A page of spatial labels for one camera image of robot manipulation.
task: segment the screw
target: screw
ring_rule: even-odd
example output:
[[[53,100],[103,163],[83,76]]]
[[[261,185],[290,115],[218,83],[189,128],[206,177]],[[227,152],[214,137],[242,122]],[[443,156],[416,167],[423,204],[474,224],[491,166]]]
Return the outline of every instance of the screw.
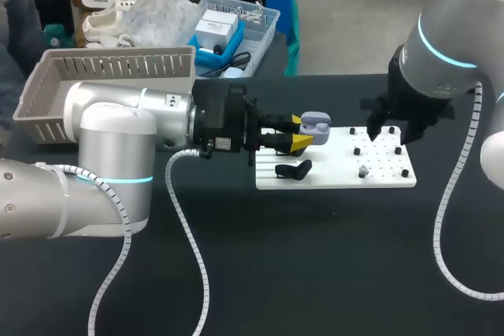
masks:
[[[359,177],[361,179],[364,179],[367,175],[369,175],[369,170],[366,168],[365,165],[362,165],[359,167]]]

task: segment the plastic bag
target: plastic bag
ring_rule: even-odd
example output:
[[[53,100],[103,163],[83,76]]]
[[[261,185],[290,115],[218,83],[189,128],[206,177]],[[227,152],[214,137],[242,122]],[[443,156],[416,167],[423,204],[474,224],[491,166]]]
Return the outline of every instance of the plastic bag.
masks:
[[[197,17],[197,5],[188,0],[136,0],[121,21],[121,33],[140,46],[175,46],[185,24]]]

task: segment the gray floor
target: gray floor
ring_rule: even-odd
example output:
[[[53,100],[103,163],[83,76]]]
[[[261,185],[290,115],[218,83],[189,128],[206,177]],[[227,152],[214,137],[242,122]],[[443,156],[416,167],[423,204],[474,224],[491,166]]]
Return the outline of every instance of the gray floor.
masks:
[[[381,73],[424,0],[298,0],[299,75]]]

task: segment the white box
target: white box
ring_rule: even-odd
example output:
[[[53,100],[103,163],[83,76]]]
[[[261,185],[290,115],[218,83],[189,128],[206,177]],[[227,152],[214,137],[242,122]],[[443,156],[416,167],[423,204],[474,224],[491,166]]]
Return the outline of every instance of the white box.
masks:
[[[208,9],[203,15],[202,20],[229,24],[232,26],[233,34],[235,34],[238,29],[238,15],[235,15],[234,13],[218,12]]]
[[[230,24],[215,23],[213,21],[200,20],[195,29],[196,39],[200,47],[211,49],[219,45],[222,50],[226,50],[229,40],[233,36]]]

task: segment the white pegboard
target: white pegboard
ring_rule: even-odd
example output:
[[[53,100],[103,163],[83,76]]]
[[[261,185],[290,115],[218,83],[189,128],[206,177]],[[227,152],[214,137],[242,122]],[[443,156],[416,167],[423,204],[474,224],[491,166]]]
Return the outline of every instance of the white pegboard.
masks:
[[[323,146],[309,146],[301,157],[282,156],[273,149],[257,152],[255,163],[255,185],[260,190],[304,190],[304,189],[365,189],[365,188],[412,188],[417,185],[410,156],[405,146],[401,146],[401,131],[389,127],[371,142],[365,127],[331,127],[331,135]],[[263,134],[273,130],[264,129]],[[395,148],[401,146],[400,155]],[[361,149],[359,156],[354,149]],[[311,160],[313,167],[303,181],[279,179],[275,173],[278,164],[299,165]],[[369,174],[361,179],[359,167],[365,165]],[[402,170],[409,171],[402,177]]]

